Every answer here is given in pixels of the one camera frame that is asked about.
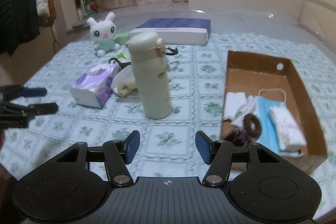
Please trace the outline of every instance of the brown scrunchie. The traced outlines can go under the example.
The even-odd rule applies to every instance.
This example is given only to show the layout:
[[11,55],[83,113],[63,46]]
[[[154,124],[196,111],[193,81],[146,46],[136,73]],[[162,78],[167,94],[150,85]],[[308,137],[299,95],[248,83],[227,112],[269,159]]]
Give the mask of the brown scrunchie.
[[261,135],[261,124],[258,118],[253,114],[247,114],[244,117],[244,128],[254,139],[258,139]]

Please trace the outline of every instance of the brown coat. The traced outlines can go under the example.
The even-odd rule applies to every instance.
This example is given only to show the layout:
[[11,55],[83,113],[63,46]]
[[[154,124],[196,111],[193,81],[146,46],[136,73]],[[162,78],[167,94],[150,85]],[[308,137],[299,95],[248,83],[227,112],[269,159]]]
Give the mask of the brown coat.
[[48,17],[47,22],[43,24],[43,27],[51,27],[54,24],[55,19],[57,18],[56,9],[54,6],[54,0],[48,0],[48,6],[49,6],[50,17]]

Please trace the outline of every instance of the bed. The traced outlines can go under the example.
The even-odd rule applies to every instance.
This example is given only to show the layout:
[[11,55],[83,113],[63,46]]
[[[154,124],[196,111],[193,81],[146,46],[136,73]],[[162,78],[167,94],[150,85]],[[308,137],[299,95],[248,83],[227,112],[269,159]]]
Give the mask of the bed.
[[[203,130],[213,140],[220,136],[227,51],[259,52],[290,58],[311,96],[329,153],[312,174],[323,192],[315,219],[325,216],[336,206],[336,66],[312,44],[277,39],[276,35],[269,37],[262,32],[224,31],[213,32],[206,46],[178,46],[179,54],[169,57],[174,61],[169,84],[173,112],[161,120],[145,117],[136,93],[125,98],[112,95],[102,109],[77,105],[69,92],[72,83],[92,64],[108,62],[126,49],[123,46],[98,58],[88,37],[70,43],[26,84],[44,86],[48,95],[15,100],[26,105],[56,102],[59,112],[36,117],[27,129],[8,130],[0,163],[20,179],[75,142],[97,146],[111,139],[124,139],[132,130],[138,130],[140,148],[128,166],[134,178],[202,178],[208,167],[196,150],[194,135]],[[103,164],[92,164],[91,170],[106,180]]]

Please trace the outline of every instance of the green box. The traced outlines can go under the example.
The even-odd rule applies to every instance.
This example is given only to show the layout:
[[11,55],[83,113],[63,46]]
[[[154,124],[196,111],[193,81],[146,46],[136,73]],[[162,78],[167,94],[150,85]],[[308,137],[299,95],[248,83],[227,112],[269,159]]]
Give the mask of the green box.
[[118,43],[119,45],[125,45],[125,43],[129,40],[129,33],[128,32],[122,32],[118,33],[117,39],[114,40],[115,43]]

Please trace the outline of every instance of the plush toy ear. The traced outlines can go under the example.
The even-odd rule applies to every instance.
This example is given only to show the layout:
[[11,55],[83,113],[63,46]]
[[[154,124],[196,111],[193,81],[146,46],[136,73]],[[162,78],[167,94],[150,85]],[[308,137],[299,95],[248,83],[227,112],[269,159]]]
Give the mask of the plush toy ear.
[[93,17],[89,17],[86,22],[90,27],[97,23]]
[[116,15],[115,15],[113,12],[109,12],[109,13],[107,14],[105,20],[113,21],[115,17],[116,17]]

